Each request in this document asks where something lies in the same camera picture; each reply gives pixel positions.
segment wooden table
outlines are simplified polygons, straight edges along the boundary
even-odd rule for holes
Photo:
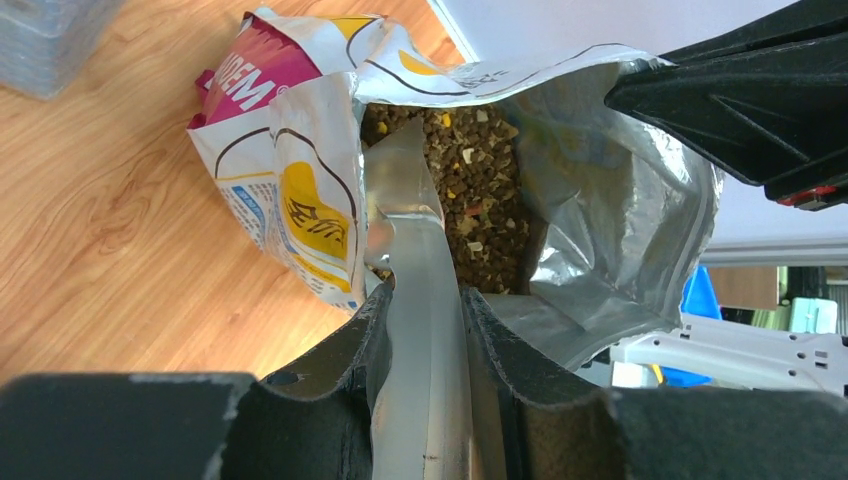
[[[425,0],[268,2],[384,13],[439,63]],[[264,375],[342,325],[232,218],[186,133],[193,81],[252,1],[130,0],[49,103],[0,88],[0,383],[25,372]]]

